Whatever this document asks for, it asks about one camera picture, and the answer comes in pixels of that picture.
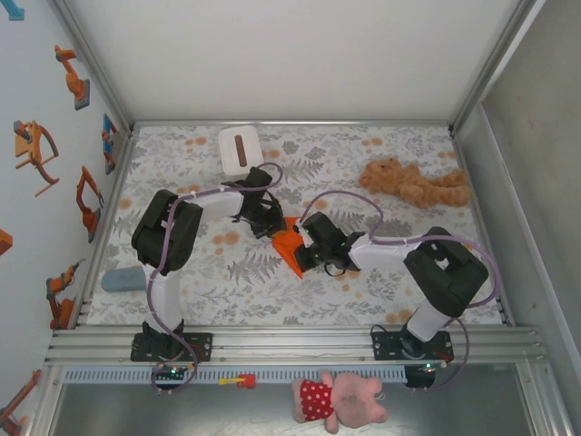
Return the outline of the aluminium frame post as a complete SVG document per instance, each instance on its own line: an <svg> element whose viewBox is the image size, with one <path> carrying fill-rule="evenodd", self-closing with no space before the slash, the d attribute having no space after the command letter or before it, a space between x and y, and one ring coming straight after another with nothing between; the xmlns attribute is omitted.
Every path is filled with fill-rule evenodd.
<svg viewBox="0 0 581 436"><path fill-rule="evenodd" d="M508 62L520 46L528 30L536 20L547 0L517 0L517 4L500 33L475 82L448 130L455 136L469 118L471 112L487 96Z"/></svg>
<svg viewBox="0 0 581 436"><path fill-rule="evenodd" d="M72 0L45 0L51 7L59 25L66 33L75 52L80 55L87 73L94 79L95 84L108 107L116 116L119 125L129 137L133 131L134 120L123 103L119 91L104 68L101 57L96 53L91 38L84 30L80 17L74 11Z"/></svg>

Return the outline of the orange gripper wall sticker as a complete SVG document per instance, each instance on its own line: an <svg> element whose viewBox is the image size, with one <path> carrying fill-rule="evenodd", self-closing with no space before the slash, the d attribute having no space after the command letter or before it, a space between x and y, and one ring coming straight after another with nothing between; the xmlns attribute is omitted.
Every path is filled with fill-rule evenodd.
<svg viewBox="0 0 581 436"><path fill-rule="evenodd" d="M28 123L23 123L20 120L14 121L14 133L15 157L25 157L21 163L15 166L15 169L18 170L30 164L45 181L45 187L34 195L38 197L60 181L58 177L50 176L44 168L47 163L59 156L58 148L50 133L36 121ZM43 158L42 155L41 142L43 140L48 143L52 152L47 158Z"/></svg>

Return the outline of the floral printed tablecloth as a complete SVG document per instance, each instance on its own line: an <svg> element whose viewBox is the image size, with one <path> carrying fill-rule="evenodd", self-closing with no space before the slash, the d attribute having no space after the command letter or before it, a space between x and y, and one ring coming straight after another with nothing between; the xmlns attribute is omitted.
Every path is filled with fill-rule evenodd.
<svg viewBox="0 0 581 436"><path fill-rule="evenodd" d="M141 127L123 184L101 272L138 265L133 231L154 194L206 191L225 180L217 125ZM458 167L444 126L261 125L268 164L283 178L273 190L288 216L322 212L345 233L374 229L406 237L440 226L470 241L477 221L468 208L416 208L360 188L367 163L395 157L426 176ZM423 295L406 270L365 270L329 276L323 269L301 279L267 238L229 219L203 225L182 268L181 305L191 325L401 324Z"/></svg>

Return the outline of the pink pig plush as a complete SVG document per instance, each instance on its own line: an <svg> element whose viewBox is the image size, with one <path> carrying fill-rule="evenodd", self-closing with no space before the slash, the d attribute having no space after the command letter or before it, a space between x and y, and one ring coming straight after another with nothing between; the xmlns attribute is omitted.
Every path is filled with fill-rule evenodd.
<svg viewBox="0 0 581 436"><path fill-rule="evenodd" d="M297 423L323 421L330 434L340 425L358 429L388 419L387 409L378 403L382 392L379 378L364 378L352 372L333 376L320 372L320 380L296 379L292 384L293 419Z"/></svg>

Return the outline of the grey-blue sponge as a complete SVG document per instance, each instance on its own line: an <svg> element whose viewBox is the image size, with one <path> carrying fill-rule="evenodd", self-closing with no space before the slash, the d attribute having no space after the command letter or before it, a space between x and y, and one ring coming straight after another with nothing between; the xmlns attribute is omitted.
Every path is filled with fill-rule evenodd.
<svg viewBox="0 0 581 436"><path fill-rule="evenodd" d="M134 266L106 272L101 285L105 292L140 291L146 287L146 279L143 268Z"/></svg>

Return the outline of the red yellow connector plug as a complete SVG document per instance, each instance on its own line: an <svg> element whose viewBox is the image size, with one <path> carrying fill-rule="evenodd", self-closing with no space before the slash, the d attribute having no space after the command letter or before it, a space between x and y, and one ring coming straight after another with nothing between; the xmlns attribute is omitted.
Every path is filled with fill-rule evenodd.
<svg viewBox="0 0 581 436"><path fill-rule="evenodd" d="M256 386L256 378L254 374L238 374L231 378L220 378L220 385L235 385L241 389L254 389Z"/></svg>

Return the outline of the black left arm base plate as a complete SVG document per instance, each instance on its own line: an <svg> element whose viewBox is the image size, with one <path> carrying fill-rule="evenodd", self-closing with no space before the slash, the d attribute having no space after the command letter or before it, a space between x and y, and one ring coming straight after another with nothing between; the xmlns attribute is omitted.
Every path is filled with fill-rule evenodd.
<svg viewBox="0 0 581 436"><path fill-rule="evenodd" d="M185 333L182 338L194 351L199 362L208 362L212 355L211 333ZM184 344L171 335L153 331L133 337L130 354L132 362L192 362L193 357Z"/></svg>

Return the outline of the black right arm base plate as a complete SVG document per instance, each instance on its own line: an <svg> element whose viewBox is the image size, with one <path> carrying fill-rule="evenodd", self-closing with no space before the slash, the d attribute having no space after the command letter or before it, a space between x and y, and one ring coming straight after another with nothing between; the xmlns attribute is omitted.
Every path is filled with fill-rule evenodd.
<svg viewBox="0 0 581 436"><path fill-rule="evenodd" d="M454 351L448 332L440 331L422 342L408 332L374 332L370 335L376 361L451 362Z"/></svg>

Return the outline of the black controller board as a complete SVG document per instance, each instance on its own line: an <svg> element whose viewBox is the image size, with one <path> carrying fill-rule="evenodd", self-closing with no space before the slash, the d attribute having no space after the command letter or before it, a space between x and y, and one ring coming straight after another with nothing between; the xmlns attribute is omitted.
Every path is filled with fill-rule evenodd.
<svg viewBox="0 0 581 436"><path fill-rule="evenodd" d="M190 366L159 364L154 372L154 378L162 382L182 382L188 377L190 370Z"/></svg>
<svg viewBox="0 0 581 436"><path fill-rule="evenodd" d="M406 365L404 367L407 380L405 386L411 390L436 390L439 388L439 384L436 384L438 371L445 368L446 366L436 363Z"/></svg>

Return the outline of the brown teddy bear plush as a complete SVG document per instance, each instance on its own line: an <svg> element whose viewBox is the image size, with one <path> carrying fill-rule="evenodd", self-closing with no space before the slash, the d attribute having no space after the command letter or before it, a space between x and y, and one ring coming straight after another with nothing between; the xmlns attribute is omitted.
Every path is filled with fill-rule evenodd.
<svg viewBox="0 0 581 436"><path fill-rule="evenodd" d="M427 177L415 163L403 166L397 158L368 163L359 176L359 185L370 193L397 196L420 209L435 205L466 207L472 195L468 174L464 170Z"/></svg>

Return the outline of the orange paper sheet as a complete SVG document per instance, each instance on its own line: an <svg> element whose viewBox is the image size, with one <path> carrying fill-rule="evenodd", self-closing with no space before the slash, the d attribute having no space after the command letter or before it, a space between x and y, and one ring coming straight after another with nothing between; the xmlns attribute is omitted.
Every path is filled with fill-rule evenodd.
<svg viewBox="0 0 581 436"><path fill-rule="evenodd" d="M298 217L285 217L284 221L286 229L277 231L271 237L271 244L285 263L287 263L301 279L303 277L303 272L294 256L295 250L303 244L302 237L294 230L294 226L298 220Z"/></svg>

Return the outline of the aluminium frame leg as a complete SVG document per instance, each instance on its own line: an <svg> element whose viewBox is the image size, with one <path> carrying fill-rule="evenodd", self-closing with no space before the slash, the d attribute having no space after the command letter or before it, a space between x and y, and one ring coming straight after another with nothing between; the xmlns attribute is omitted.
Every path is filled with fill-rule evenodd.
<svg viewBox="0 0 581 436"><path fill-rule="evenodd" d="M548 363L517 363L517 377L533 436L576 436Z"/></svg>
<svg viewBox="0 0 581 436"><path fill-rule="evenodd" d="M63 389L64 370L60 366L48 367L41 382L41 396L28 436L50 436L54 416Z"/></svg>

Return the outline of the wide aluminium frame rail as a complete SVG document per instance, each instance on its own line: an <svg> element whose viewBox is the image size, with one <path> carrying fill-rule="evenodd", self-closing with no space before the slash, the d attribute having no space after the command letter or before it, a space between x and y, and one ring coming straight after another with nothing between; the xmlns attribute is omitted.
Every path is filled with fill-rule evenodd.
<svg viewBox="0 0 581 436"><path fill-rule="evenodd" d="M137 325L81 325L56 332L44 363L66 365L130 365ZM188 332L213 334L210 365L347 365L372 364L368 327L356 326L190 326ZM545 362L548 351L540 333L527 327L474 325L465 336L450 327L455 362L469 350L470 363Z"/></svg>

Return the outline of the aluminium side rail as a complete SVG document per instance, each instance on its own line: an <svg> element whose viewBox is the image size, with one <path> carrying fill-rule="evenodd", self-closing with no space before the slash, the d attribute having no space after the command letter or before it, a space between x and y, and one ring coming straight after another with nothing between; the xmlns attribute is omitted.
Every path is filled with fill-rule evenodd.
<svg viewBox="0 0 581 436"><path fill-rule="evenodd" d="M476 227L478 228L478 239L482 242L483 248L491 256L494 263L496 263L497 259L496 259L496 256L494 254L493 248L492 248L492 244L490 241L489 233L487 231L487 226L486 226L486 222L484 219L484 215L482 213L482 209L480 207L480 202L478 200L478 194L477 194L477 189L476 189L476 185L475 185L475 180L474 180L474 178L473 178L473 176L468 168L466 158L465 158L465 156L462 152L462 149L459 145L457 136L452 131L451 127L448 128L448 133L449 133L449 136L451 138L451 142L453 144L454 151L457 154L458 165L462 169L466 170L468 173L468 185L473 191L473 194L472 194L473 199L472 199L471 208L473 210L473 213L476 215L476 221L477 221ZM502 282L501 273L500 272L499 273L493 272L490 274L490 278L494 281L494 283L492 284L492 287L496 290L495 302L496 302L497 311L500 315L502 323L505 324L507 327L513 327L514 324L512 323L512 320L511 320L510 308L508 308L507 305L504 303L504 286L503 286L503 282Z"/></svg>
<svg viewBox="0 0 581 436"><path fill-rule="evenodd" d="M85 321L79 321L79 319L81 318L82 313L86 313L86 310L83 309L83 306L86 304L91 305L94 288L97 283L99 270L103 262L109 237L112 232L118 202L120 200L123 184L128 173L129 164L133 158L133 149L139 135L139 131L140 128L137 126L137 124L135 124L127 138L124 140L120 162L118 163L117 169L114 171L115 177L113 179L113 188L106 202L104 214L96 234L95 245L87 267L84 286L82 290L75 296L74 307L72 309L69 323L67 325L68 330L73 330L79 324L85 323Z"/></svg>

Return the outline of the white tissue box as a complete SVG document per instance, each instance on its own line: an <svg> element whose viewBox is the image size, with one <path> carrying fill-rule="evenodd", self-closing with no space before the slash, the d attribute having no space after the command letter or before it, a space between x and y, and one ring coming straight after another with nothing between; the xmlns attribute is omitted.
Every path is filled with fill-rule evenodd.
<svg viewBox="0 0 581 436"><path fill-rule="evenodd" d="M258 131L252 125L223 129L218 134L222 169L229 177L244 176L264 163Z"/></svg>

